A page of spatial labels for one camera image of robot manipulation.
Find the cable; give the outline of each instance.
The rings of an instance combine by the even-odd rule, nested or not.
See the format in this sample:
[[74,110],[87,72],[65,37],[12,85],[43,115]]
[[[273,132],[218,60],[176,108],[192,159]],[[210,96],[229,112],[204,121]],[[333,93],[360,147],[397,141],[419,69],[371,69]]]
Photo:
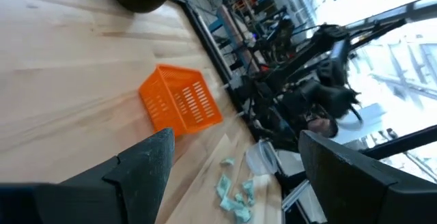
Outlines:
[[254,60],[254,58],[252,57],[251,60],[249,61],[249,64],[247,65],[246,73],[244,73],[244,74],[249,73],[249,70],[251,69],[251,66],[252,66],[252,62],[253,62],[253,60]]
[[[310,28],[307,28],[307,29],[303,29],[302,31],[299,31],[298,33],[302,33],[302,32],[304,32],[304,31],[307,31],[307,30],[310,30],[310,29],[314,29],[314,28],[316,28],[316,27],[320,27],[321,25],[316,25],[316,26],[314,26],[314,27],[310,27]],[[302,42],[299,42],[298,43],[298,45],[299,44],[303,44],[303,43],[305,43],[306,42],[306,40],[304,40],[304,41],[302,41]],[[279,64],[274,70],[272,70],[272,72],[270,72],[269,74],[268,74],[268,76],[266,76],[265,77],[265,79],[267,79],[271,74],[273,74],[274,72],[276,72],[276,71],[278,71],[278,70],[283,70],[283,69],[285,69],[287,66],[282,66],[283,64],[285,63],[285,61],[282,63],[282,64]],[[287,76],[287,78],[285,78],[285,81],[287,81],[292,75],[293,75],[293,73],[291,73],[290,75],[288,75]]]
[[300,34],[302,32],[308,31],[310,29],[315,29],[316,27],[320,27],[320,26],[321,25],[316,25],[316,26],[312,26],[312,27],[309,27],[309,28],[306,28],[306,29],[302,29],[301,31],[297,31],[296,33],[292,33],[292,36],[295,36],[295,35]]
[[249,115],[249,119],[252,118],[252,113],[251,113],[251,110],[252,110],[252,104],[253,104],[253,97],[251,96],[251,97],[249,98],[249,108],[247,109],[247,114]]

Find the red object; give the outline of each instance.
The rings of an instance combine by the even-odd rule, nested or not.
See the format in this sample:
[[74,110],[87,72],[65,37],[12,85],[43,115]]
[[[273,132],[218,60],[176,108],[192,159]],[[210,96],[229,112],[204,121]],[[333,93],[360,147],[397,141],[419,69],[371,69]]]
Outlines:
[[262,72],[265,72],[265,71],[268,71],[269,70],[269,67],[267,67],[267,66],[261,66],[261,71]]

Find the clear plastic cup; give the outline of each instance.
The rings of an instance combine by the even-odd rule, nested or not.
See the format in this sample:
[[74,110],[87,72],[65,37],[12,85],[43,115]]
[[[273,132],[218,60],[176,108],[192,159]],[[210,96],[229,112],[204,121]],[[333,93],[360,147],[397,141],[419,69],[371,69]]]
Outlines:
[[274,174],[278,171],[274,151],[265,141],[252,145],[246,151],[246,163],[252,173],[257,176]]

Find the wooden tabletop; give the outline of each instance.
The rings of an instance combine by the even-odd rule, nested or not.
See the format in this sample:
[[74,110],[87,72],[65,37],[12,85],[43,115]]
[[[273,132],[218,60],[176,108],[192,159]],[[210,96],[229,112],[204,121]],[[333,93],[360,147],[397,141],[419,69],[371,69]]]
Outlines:
[[[0,0],[0,181],[61,182],[153,133],[137,89],[157,63],[202,71],[224,122],[176,141],[157,223],[233,223],[214,186],[252,178],[253,139],[178,5],[131,14],[114,0]],[[236,164],[219,162],[233,156]],[[253,223],[280,223],[280,188],[256,177]]]

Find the orange plastic basket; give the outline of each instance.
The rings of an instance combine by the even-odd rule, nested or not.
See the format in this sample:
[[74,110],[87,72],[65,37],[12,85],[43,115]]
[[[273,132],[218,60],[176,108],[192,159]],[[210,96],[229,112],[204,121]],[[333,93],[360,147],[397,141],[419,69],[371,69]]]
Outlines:
[[173,128],[176,137],[223,121],[198,70],[158,64],[140,86],[139,94],[155,132]]

